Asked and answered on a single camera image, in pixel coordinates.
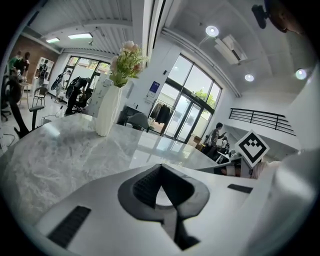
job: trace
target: white marble countertop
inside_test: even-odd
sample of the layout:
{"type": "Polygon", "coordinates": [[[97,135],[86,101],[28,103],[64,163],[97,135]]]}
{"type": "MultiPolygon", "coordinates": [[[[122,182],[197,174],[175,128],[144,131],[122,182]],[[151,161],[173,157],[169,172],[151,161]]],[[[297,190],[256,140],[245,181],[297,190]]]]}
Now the white marble countertop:
{"type": "Polygon", "coordinates": [[[216,163],[189,145],[114,124],[107,137],[95,119],[75,114],[47,123],[0,158],[1,192],[16,217],[34,224],[82,185],[149,164],[190,169],[216,163]]]}

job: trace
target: white ceiling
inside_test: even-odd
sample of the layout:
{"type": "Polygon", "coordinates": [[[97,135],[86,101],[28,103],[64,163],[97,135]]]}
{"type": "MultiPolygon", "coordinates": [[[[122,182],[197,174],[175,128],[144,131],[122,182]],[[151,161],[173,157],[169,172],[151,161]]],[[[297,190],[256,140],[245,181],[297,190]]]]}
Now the white ceiling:
{"type": "Polygon", "coordinates": [[[300,68],[310,74],[317,59],[316,54],[306,37],[292,32],[282,33],[270,21],[266,29],[260,29],[251,8],[254,4],[263,5],[263,2],[183,0],[179,8],[174,10],[175,17],[166,22],[166,27],[187,37],[209,55],[241,93],[260,89],[267,91],[270,85],[270,90],[297,94],[306,81],[297,80],[294,74],[300,68]],[[213,38],[201,43],[207,37],[205,29],[210,25],[219,29],[220,39],[232,35],[248,60],[240,65],[230,65],[215,49],[213,38]],[[247,82],[244,79],[246,74],[252,74],[254,82],[247,82]]]}
{"type": "Polygon", "coordinates": [[[131,0],[49,0],[30,28],[42,39],[59,38],[60,48],[117,54],[124,41],[134,40],[131,0]],[[68,35],[91,33],[90,38],[68,35]]]}

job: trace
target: staircase railing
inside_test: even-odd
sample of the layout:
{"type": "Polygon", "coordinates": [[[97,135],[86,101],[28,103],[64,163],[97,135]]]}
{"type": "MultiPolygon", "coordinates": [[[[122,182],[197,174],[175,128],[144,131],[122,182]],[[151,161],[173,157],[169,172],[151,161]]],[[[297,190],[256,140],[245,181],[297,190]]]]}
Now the staircase railing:
{"type": "Polygon", "coordinates": [[[286,117],[282,114],[242,108],[231,108],[229,119],[235,119],[296,136],[286,117]]]}

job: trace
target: air conditioner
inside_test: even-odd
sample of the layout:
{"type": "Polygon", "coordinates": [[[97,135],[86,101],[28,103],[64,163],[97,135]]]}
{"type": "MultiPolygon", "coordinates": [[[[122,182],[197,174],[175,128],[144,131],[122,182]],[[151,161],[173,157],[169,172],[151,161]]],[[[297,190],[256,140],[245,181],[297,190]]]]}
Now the air conditioner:
{"type": "Polygon", "coordinates": [[[222,40],[217,38],[215,42],[214,47],[231,65],[239,64],[247,59],[246,54],[232,35],[228,35],[222,40]]]}

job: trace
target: brick wall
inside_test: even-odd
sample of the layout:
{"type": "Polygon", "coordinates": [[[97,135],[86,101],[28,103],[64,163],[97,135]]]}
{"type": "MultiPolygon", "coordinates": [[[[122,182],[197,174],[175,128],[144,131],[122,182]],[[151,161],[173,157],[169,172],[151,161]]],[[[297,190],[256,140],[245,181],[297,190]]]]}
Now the brick wall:
{"type": "MultiPolygon", "coordinates": [[[[55,67],[57,59],[59,57],[58,53],[22,35],[20,35],[18,40],[16,41],[13,47],[13,50],[10,53],[10,59],[14,57],[19,50],[22,52],[23,56],[25,55],[26,52],[30,53],[29,72],[27,76],[28,83],[32,83],[32,79],[35,74],[40,57],[44,57],[50,61],[53,61],[54,62],[53,68],[55,67]]],[[[48,80],[50,79],[51,74],[52,74],[52,69],[51,69],[48,80]]]]}

